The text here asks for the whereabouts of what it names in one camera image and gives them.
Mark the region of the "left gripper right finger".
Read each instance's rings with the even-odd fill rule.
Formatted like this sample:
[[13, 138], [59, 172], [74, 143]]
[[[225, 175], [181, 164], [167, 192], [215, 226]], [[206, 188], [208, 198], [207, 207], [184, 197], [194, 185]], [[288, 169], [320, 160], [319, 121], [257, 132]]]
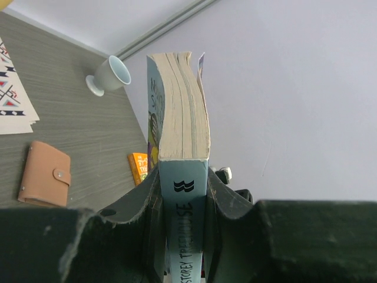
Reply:
[[247, 214], [253, 198], [247, 189], [228, 187], [229, 169], [208, 171], [203, 269], [207, 282], [250, 282]]

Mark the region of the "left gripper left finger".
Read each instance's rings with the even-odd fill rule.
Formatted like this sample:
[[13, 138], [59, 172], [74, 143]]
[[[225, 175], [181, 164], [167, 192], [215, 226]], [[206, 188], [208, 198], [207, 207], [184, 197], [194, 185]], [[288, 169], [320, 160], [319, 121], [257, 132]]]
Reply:
[[99, 211], [113, 224], [105, 263], [115, 282], [163, 282], [165, 230], [157, 169]]

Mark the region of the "orange treehouse paperback book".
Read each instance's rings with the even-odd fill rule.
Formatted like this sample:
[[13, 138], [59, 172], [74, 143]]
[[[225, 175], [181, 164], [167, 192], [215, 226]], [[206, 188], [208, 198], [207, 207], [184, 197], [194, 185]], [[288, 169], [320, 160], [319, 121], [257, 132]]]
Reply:
[[146, 153], [131, 153], [128, 155], [135, 185], [138, 186], [148, 175], [148, 160]]

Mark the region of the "purple paperback book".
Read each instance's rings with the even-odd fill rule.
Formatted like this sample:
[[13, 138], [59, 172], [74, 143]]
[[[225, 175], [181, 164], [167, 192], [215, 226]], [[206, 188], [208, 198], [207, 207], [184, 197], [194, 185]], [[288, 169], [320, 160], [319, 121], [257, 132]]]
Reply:
[[172, 282], [200, 282], [210, 127], [203, 62], [191, 52], [147, 56], [148, 165], [157, 167]]

